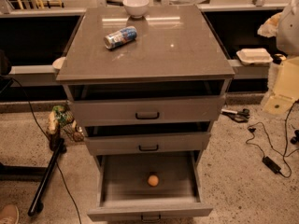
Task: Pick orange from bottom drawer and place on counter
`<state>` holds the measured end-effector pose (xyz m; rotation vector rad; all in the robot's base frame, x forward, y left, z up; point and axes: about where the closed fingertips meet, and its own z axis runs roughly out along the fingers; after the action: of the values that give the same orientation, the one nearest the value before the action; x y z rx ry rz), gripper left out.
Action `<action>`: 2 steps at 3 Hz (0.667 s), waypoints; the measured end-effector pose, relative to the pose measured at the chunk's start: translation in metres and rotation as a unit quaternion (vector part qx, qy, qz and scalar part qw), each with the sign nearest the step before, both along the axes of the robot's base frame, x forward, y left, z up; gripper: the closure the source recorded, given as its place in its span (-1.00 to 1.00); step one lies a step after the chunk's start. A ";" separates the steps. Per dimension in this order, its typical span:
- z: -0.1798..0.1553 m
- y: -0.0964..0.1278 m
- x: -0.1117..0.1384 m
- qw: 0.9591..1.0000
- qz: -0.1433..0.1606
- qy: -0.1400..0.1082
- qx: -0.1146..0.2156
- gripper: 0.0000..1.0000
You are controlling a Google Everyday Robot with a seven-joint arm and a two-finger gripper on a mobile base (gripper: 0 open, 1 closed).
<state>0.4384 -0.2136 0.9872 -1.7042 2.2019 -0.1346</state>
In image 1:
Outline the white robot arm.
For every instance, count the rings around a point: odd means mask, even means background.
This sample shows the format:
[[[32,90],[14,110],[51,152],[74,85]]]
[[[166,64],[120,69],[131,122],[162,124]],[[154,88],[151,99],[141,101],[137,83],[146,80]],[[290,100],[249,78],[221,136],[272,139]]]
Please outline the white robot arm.
[[[275,37],[277,48],[289,56],[299,55],[299,0],[291,0],[282,12],[270,17],[257,31]]]

